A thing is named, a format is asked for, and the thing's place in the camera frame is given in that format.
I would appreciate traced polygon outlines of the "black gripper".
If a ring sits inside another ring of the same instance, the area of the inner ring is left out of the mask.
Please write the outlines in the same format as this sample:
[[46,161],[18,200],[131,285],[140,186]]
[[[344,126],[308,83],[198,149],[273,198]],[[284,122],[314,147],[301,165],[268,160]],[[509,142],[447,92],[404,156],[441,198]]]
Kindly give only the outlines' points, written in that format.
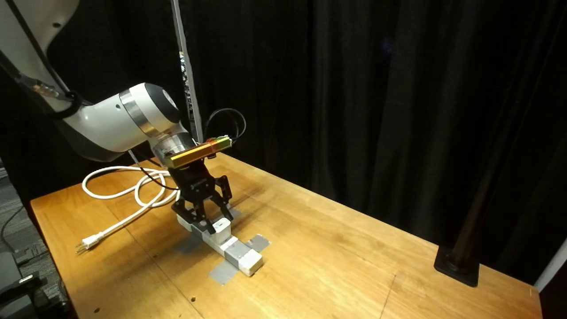
[[170,175],[181,190],[181,197],[193,204],[188,207],[183,198],[179,198],[172,209],[174,213],[190,227],[214,232],[211,220],[206,214],[204,202],[213,200],[221,214],[229,220],[234,220],[234,214],[229,207],[232,198],[232,190],[225,175],[213,177],[202,160],[193,161],[181,168],[170,168]]

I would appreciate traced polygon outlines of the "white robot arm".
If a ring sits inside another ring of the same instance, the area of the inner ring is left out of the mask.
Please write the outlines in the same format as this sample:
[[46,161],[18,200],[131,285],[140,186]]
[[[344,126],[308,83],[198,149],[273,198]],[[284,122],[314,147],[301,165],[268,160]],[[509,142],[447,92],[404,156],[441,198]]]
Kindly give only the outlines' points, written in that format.
[[174,211],[200,230],[216,234],[204,202],[214,202],[232,220],[229,181],[213,177],[206,158],[229,149],[227,135],[195,142],[181,124],[170,94],[149,82],[99,101],[73,90],[48,60],[48,48],[74,16],[80,0],[0,0],[2,67],[55,121],[67,142],[85,158],[113,161],[147,142],[181,190]]

